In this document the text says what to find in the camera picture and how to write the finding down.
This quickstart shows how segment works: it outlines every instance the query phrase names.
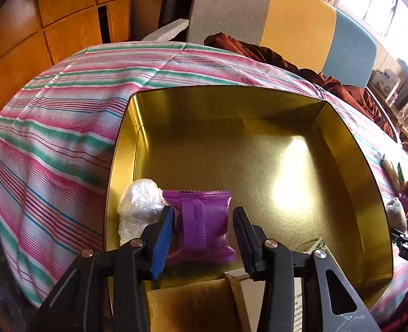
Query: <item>gold tray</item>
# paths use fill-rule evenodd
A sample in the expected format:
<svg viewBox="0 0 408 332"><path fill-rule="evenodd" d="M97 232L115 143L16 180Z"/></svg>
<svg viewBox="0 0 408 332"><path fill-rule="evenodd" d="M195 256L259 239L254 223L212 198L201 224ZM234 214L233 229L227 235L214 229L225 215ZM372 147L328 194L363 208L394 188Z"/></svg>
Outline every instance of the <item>gold tray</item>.
<svg viewBox="0 0 408 332"><path fill-rule="evenodd" d="M110 174L105 249L119 248L116 213L126 187L150 178L162 189L229 190L231 213L290 249L320 236L368 307L393 276L388 224L376 181L325 101L256 87L204 86L133 95ZM223 277L242 266L185 263L155 288Z"/></svg>

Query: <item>bed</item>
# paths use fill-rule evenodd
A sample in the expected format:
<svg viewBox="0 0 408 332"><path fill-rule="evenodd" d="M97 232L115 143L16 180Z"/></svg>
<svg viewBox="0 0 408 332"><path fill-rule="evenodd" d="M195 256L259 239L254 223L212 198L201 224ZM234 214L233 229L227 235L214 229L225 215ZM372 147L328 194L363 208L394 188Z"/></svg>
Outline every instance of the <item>bed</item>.
<svg viewBox="0 0 408 332"><path fill-rule="evenodd" d="M322 88L279 68L202 45L119 43L89 47L44 71L0 112L0 235L8 264L39 307L75 256L103 248L114 146L129 97L148 89L245 85L327 100L352 132L384 203L394 192L382 155L408 155L376 124ZM408 262L393 247L394 277L371 312L378 323L408 291Z"/></svg>

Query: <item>blue headboard panel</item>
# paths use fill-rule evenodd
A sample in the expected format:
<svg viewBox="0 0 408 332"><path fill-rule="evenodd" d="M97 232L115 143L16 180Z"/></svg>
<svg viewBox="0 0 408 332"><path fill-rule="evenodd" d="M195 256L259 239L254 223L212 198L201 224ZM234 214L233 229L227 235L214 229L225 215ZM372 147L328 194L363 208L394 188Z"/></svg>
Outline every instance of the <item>blue headboard panel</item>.
<svg viewBox="0 0 408 332"><path fill-rule="evenodd" d="M376 58L376 43L353 19L336 9L336 27L322 72L344 85L367 86Z"/></svg>

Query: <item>red blanket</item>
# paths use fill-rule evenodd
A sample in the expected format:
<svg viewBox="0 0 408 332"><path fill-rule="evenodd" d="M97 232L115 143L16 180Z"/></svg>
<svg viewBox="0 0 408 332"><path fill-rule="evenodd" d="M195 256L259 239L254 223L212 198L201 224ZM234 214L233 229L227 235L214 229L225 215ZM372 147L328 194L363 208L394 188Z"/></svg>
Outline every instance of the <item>red blanket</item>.
<svg viewBox="0 0 408 332"><path fill-rule="evenodd" d="M349 85L343 86L338 79L331 76L327 78L322 72L316 73L308 68L298 69L295 65L285 61L281 55L268 47L247 44L246 42L238 41L222 32L208 36L204 40L204 45L238 53L258 62L270 64L292 72L312 84L322 87L324 90L327 90L331 94L353 106L356 110L378 125L388 136L393 138L393 132L391 131L390 126L382 117L378 107L374 104L371 96L364 88Z"/></svg>

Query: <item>blue gripper pad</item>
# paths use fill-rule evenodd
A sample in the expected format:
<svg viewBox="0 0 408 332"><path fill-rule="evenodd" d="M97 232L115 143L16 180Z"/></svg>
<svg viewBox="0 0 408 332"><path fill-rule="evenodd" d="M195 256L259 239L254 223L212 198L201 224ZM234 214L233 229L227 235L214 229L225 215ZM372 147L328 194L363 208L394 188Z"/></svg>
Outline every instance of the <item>blue gripper pad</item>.
<svg viewBox="0 0 408 332"><path fill-rule="evenodd" d="M165 213L166 209L168 210L167 216L163 221L158 240L156 241L156 244L153 248L153 260L152 267L150 268L150 273L154 280L158 278L159 274L164 269L165 260L167 258L168 249L170 248L171 236L173 233L173 208L170 206L164 207L163 214Z"/></svg>

